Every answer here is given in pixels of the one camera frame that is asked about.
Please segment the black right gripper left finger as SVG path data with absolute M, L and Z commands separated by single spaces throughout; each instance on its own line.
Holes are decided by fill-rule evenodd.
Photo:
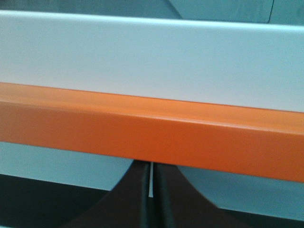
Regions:
M 134 160 L 128 171 L 99 202 L 65 228 L 147 228 L 150 163 Z

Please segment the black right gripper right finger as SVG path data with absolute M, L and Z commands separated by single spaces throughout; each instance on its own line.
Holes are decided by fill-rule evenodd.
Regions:
M 153 197 L 161 228 L 247 228 L 200 194 L 179 168 L 153 164 Z

